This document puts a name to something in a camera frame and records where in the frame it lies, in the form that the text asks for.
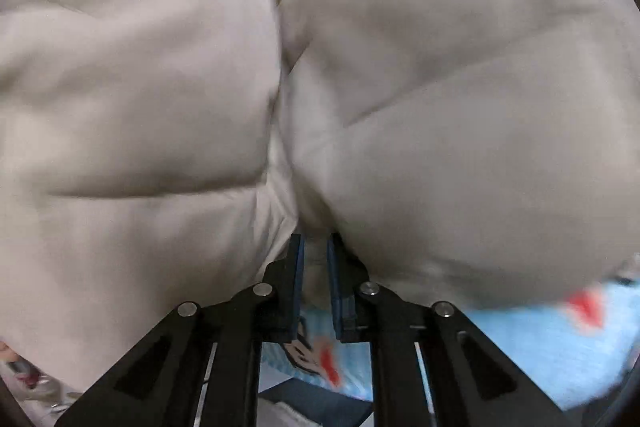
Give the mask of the beige puffer down jacket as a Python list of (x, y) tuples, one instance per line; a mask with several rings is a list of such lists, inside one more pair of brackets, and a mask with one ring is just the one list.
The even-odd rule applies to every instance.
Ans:
[(1, 0), (1, 337), (77, 389), (302, 229), (414, 303), (639, 248), (634, 0)]

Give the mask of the blue monkey print blanket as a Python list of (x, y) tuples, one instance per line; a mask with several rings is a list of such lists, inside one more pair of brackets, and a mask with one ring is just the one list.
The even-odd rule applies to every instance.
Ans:
[(462, 308), (560, 407), (639, 343), (634, 0), (276, 0), (281, 128), (320, 303), (331, 232)]

